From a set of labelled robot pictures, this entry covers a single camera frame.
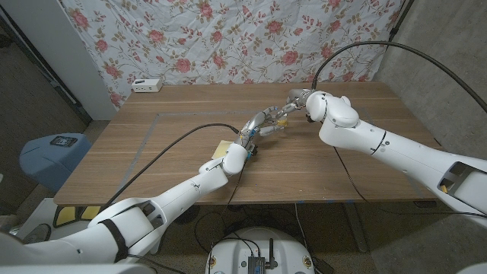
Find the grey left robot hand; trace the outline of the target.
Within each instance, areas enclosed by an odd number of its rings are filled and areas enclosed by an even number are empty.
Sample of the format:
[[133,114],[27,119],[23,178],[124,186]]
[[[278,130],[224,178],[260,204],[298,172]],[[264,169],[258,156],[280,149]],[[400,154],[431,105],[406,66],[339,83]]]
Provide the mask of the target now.
[[259,111],[247,121],[234,143],[248,149],[257,136],[265,137],[284,129],[283,118],[285,116],[281,119],[275,118],[279,110],[278,107],[268,107]]

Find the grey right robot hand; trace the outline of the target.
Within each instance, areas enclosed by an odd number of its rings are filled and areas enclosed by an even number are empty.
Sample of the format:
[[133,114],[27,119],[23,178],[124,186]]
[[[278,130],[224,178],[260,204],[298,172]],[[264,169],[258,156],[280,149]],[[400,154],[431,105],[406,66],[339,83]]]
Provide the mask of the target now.
[[310,89],[291,89],[288,93],[286,104],[277,112],[275,118],[281,119],[285,114],[305,107],[307,99],[313,92]]

